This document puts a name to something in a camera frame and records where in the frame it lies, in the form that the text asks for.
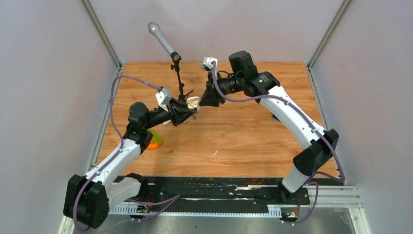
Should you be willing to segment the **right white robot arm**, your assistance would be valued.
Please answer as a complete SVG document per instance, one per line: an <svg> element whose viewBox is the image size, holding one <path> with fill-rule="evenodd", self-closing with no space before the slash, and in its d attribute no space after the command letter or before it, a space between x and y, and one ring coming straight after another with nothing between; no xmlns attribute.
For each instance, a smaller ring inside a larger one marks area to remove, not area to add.
<svg viewBox="0 0 413 234"><path fill-rule="evenodd" d="M330 158L336 157L338 133L312 120L287 94L274 75L259 72L251 55L239 51L229 56L232 73L226 78L218 74L218 60L205 57L202 69L208 71L206 90L200 106L218 107L225 101L236 102L229 94L243 92L242 102L254 100L269 110L292 133L302 151L293 158L293 167L283 178L278 197L283 203L291 203L299 190Z"/></svg>

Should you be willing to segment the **small beige charging case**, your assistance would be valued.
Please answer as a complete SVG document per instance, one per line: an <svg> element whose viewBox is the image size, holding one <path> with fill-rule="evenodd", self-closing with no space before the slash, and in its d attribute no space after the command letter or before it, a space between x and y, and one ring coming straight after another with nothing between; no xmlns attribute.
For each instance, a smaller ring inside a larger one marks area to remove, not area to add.
<svg viewBox="0 0 413 234"><path fill-rule="evenodd" d="M189 97L186 100L187 107L189 109L199 111L201 109L200 100L201 98L198 96Z"/></svg>

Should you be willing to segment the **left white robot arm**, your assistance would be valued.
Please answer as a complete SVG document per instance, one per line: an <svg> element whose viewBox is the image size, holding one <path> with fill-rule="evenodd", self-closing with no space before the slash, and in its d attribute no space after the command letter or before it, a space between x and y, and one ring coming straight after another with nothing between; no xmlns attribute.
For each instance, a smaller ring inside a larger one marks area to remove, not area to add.
<svg viewBox="0 0 413 234"><path fill-rule="evenodd" d="M120 203L132 197L137 201L146 200L149 188L142 176L131 173L118 183L115 179L148 148L153 138L152 127L168 120L178 126L196 113L197 109L190 109L174 98L165 107L153 110L142 102L132 104L129 123L119 145L85 175L73 175L69 179L63 214L75 223L96 229L103 224L109 211Z"/></svg>

